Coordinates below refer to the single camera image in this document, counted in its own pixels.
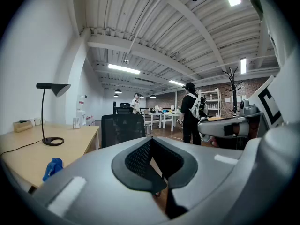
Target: white table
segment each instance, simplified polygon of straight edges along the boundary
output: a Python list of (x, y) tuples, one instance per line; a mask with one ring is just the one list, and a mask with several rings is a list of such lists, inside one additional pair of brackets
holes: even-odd
[(172, 132), (174, 125), (176, 125), (176, 122), (174, 122), (174, 118), (179, 117), (180, 113), (164, 113), (164, 126), (163, 126), (163, 128), (165, 128), (165, 121), (166, 121), (165, 117), (166, 116), (172, 117), (172, 125), (171, 125), (171, 132)]
[(151, 130), (153, 129), (153, 116), (159, 116), (159, 128), (161, 128), (161, 113), (160, 112), (145, 112), (144, 123), (146, 124), (146, 115), (151, 116)]

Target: black coat rack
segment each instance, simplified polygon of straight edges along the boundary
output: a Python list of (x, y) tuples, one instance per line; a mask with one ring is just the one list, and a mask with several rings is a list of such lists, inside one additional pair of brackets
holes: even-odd
[(233, 110), (229, 109), (229, 111), (233, 112), (233, 115), (236, 116), (236, 112), (238, 111), (237, 110), (237, 102), (236, 102), (236, 91), (241, 89), (241, 88), (236, 89), (236, 87), (239, 86), (244, 81), (241, 81), (238, 84), (235, 84), (234, 83), (234, 74), (235, 74), (235, 71), (238, 69), (238, 67), (236, 67), (234, 72), (231, 70), (231, 67), (229, 69), (230, 69), (230, 74), (228, 72), (225, 72), (225, 71), (223, 71), (223, 72), (227, 73), (229, 75), (229, 80), (231, 82), (231, 85), (227, 84), (227, 86), (231, 87), (231, 89), (226, 89), (226, 90), (227, 91), (232, 91), (232, 93), (233, 93)]

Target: black desk lamp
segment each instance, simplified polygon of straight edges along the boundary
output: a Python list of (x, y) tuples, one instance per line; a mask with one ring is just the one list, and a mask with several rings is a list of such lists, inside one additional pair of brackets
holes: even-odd
[[(44, 106), (44, 95), (46, 89), (51, 89), (52, 92), (55, 94), (56, 97), (60, 97), (63, 95), (69, 88), (71, 87), (70, 84), (55, 84), (55, 83), (37, 83), (37, 88), (44, 89), (43, 93), (43, 99), (42, 99), (42, 132), (43, 132), (43, 144), (49, 145), (49, 146), (59, 146), (64, 143), (64, 139), (61, 137), (47, 137), (45, 138), (44, 135), (44, 125), (43, 125), (43, 106)], [(52, 143), (54, 140), (61, 140), (60, 143)]]

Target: white backpack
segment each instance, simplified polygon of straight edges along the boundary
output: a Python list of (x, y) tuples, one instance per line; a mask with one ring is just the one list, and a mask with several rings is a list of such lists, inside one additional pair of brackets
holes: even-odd
[(193, 107), (190, 108), (190, 111), (195, 118), (200, 120), (199, 107), (200, 107), (200, 103), (201, 103), (201, 96), (199, 95), (198, 97), (196, 97), (192, 93), (189, 93), (188, 96), (191, 96), (192, 98), (196, 98), (196, 101), (194, 102)]

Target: blue cloth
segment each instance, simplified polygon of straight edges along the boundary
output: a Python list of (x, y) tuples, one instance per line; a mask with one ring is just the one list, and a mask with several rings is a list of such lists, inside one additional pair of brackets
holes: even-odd
[(49, 177), (63, 169), (62, 160), (60, 158), (52, 158), (52, 161), (48, 163), (43, 181), (45, 182)]

